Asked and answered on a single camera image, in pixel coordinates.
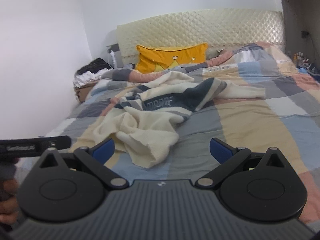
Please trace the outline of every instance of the cream headboard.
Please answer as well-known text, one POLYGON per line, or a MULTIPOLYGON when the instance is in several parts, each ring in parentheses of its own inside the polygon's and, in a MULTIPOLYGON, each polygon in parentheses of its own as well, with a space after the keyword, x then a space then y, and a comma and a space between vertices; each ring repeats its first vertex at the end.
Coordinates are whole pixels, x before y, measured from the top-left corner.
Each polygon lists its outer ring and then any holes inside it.
POLYGON ((285 49, 281 12, 210 9, 171 13, 124 25, 116 30, 124 64, 137 63, 136 45, 182 47, 207 42, 210 48, 264 41, 285 49))

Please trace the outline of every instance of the yellow pillow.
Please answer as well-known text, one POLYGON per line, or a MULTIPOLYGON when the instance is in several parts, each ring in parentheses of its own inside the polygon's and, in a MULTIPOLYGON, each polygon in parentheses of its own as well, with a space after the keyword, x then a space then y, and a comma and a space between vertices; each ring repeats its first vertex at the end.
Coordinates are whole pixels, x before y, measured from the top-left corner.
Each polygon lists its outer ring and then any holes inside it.
POLYGON ((147 48, 137 45, 136 48, 140 55, 139 63, 135 69, 146 74, 173 68, 181 64, 205 62, 205 51, 208 44, 202 43, 191 47, 175 48, 147 48))

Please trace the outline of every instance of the ribbed surface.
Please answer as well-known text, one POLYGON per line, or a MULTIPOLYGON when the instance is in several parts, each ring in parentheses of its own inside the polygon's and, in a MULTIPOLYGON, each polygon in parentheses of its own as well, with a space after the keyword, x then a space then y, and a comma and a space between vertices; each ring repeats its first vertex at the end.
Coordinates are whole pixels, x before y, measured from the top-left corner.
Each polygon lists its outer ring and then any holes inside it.
POLYGON ((281 12, 253 9, 209 9, 171 13, 119 25, 122 61, 137 63, 136 45, 183 47, 207 42, 209 49, 264 41, 284 51, 281 12))
POLYGON ((91 215, 75 222, 48 225, 26 221, 12 233, 16 240, 189 240, 310 239, 296 220, 279 225, 254 224, 227 212, 211 191, 187 180, 135 181, 112 192, 91 215))

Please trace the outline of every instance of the bedsheet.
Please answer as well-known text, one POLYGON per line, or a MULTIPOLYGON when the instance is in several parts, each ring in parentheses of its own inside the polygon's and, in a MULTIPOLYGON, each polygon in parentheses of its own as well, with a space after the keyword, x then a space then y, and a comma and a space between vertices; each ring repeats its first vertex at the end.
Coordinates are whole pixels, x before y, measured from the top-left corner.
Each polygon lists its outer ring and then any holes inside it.
MULTIPOLYGON (((217 77, 242 86, 266 89, 265 99, 214 99, 176 127, 178 142, 159 165, 145 169, 132 164, 126 153, 115 153, 105 165, 130 182, 134 179, 191 179, 193 182, 219 165, 209 141, 217 137, 255 152, 278 147, 299 174, 308 191, 300 219, 313 223, 320 216, 320 85, 298 73, 279 49, 256 43, 229 51, 197 65, 176 67, 201 82, 217 77)), ((160 77, 166 71, 141 74, 132 69, 106 73, 87 100, 47 136, 68 135, 73 151, 94 146, 92 131, 128 91, 160 77)), ((35 159, 25 160, 28 170, 35 159)))

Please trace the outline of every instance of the human hand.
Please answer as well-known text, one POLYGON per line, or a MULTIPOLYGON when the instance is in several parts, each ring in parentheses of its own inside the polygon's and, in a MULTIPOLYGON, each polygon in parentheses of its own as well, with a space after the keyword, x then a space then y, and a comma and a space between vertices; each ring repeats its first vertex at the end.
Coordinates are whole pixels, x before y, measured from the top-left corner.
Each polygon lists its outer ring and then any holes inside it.
MULTIPOLYGON (((18 182, 15 179, 7 180, 3 184, 3 189, 9 194, 16 194, 18 182)), ((0 222, 7 225, 14 224, 18 219, 18 201, 16 196, 11 196, 8 200, 0 202, 0 222)))

